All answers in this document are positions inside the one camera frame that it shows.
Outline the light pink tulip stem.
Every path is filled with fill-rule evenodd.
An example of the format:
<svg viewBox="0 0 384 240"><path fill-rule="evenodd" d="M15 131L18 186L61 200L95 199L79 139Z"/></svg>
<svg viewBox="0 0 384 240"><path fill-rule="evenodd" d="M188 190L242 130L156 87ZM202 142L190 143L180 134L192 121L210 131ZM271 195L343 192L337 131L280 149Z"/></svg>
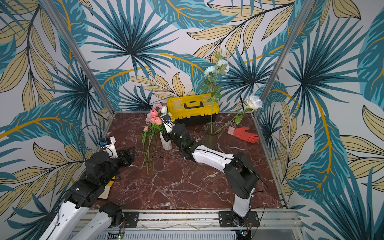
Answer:
<svg viewBox="0 0 384 240"><path fill-rule="evenodd" d="M149 126L145 126L143 129L143 132L142 132L142 144L143 144L143 153L144 153L144 161L142 164L142 168L144 167L144 165L146 163L146 155L147 155L146 142L147 142L149 131L150 131Z"/></svg>

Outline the light pink rose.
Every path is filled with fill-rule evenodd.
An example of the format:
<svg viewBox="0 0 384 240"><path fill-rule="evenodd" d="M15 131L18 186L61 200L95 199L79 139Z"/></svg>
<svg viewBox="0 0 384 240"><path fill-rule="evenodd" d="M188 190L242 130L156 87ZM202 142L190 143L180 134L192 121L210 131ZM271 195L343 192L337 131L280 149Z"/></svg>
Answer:
<svg viewBox="0 0 384 240"><path fill-rule="evenodd" d="M151 173L151 170L154 168L154 157L155 151L157 148L157 140L160 133L152 133L149 131L146 147L147 147L147 155L146 155L146 163L144 168L146 169L147 175Z"/></svg>

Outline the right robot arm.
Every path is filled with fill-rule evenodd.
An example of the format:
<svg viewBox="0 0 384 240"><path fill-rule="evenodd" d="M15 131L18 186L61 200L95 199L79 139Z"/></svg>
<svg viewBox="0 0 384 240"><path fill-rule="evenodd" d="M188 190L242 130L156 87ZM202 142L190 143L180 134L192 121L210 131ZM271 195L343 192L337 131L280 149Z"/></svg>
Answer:
<svg viewBox="0 0 384 240"><path fill-rule="evenodd" d="M260 176L249 158L242 154L224 154L202 145L190 137L184 124L165 124L170 140L179 148L186 159L205 164L224 173L231 190L235 194L235 202L231 210L230 224L244 227L249 222L251 199Z"/></svg>

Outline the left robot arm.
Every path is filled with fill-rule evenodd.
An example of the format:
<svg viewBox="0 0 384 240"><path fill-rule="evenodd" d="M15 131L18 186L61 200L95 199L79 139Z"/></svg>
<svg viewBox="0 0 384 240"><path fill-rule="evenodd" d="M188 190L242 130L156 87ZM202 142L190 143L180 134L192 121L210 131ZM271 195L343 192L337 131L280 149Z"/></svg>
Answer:
<svg viewBox="0 0 384 240"><path fill-rule="evenodd" d="M135 160L135 147L117 152L111 157L108 152L96 152L85 162L85 174L75 182L64 196L48 228L40 237L42 240L66 240L75 226L102 195L113 177L121 168L130 166ZM96 216L75 236L75 240L93 240L104 230L115 228L122 231L128 220L138 213L123 213L122 207L107 202Z"/></svg>

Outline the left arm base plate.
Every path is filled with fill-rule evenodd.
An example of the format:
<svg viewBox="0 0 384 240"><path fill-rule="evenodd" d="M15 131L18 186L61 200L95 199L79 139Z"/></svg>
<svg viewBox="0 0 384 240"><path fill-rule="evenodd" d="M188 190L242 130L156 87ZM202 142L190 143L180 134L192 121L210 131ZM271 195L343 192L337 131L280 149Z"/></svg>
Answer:
<svg viewBox="0 0 384 240"><path fill-rule="evenodd" d="M112 216L111 228L114 229L134 229L137 227L139 220L139 212L118 212Z"/></svg>

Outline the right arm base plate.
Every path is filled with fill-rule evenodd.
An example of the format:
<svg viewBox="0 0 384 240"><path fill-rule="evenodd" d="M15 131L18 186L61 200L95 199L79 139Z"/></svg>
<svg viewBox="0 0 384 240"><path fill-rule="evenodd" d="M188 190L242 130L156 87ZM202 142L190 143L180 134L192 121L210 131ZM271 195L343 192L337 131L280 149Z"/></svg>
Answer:
<svg viewBox="0 0 384 240"><path fill-rule="evenodd" d="M234 211L219 211L219 223L221 228L231 227L259 227L260 219L255 211L249 211L244 217Z"/></svg>

